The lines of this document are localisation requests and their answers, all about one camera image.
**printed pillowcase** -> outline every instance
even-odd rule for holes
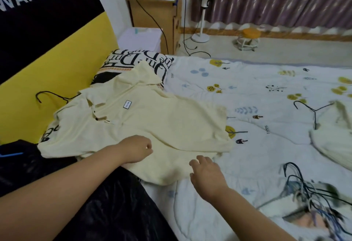
[[[161,78],[161,87],[164,87],[164,79],[174,61],[173,57],[150,51],[122,49],[117,49],[108,56],[90,85],[107,82],[124,71],[133,69],[141,61],[148,62],[155,74]]]

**hand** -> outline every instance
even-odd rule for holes
[[[205,201],[212,203],[222,190],[227,189],[227,183],[218,164],[209,157],[197,156],[189,165],[193,168],[191,182],[197,193]]]
[[[137,163],[153,153],[152,142],[150,139],[140,135],[127,137],[118,144],[112,146],[116,146],[119,153],[121,153],[123,164]]]

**floor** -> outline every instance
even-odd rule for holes
[[[259,47],[255,52],[240,51],[234,45],[237,37],[234,36],[210,36],[207,43],[195,43],[191,39],[186,40],[189,53],[205,51],[212,58],[244,59],[252,62],[283,63],[283,64],[317,64],[352,67],[352,42],[337,41],[311,41],[311,40],[287,40],[261,38]],[[181,35],[181,47],[177,56],[187,56],[183,46]],[[192,56],[209,58],[205,53],[197,53]]]

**bed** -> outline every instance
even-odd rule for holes
[[[215,161],[229,186],[258,207],[282,192],[282,165],[290,161],[305,179],[330,183],[352,195],[352,172],[311,145],[314,113],[302,104],[318,109],[333,100],[352,101],[350,78],[352,69],[339,67],[175,57],[164,89],[226,106],[226,130],[234,147]],[[190,179],[144,187],[180,241],[236,240],[215,209],[197,195]],[[284,224],[280,218],[271,219]],[[296,239],[302,237],[294,227],[285,230]]]

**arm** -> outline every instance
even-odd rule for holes
[[[230,189],[218,164],[197,156],[189,164],[193,168],[191,182],[197,193],[209,202],[241,241],[294,241],[295,239],[257,211],[240,194]]]
[[[53,240],[110,173],[153,152],[131,136],[0,198],[0,240]]]

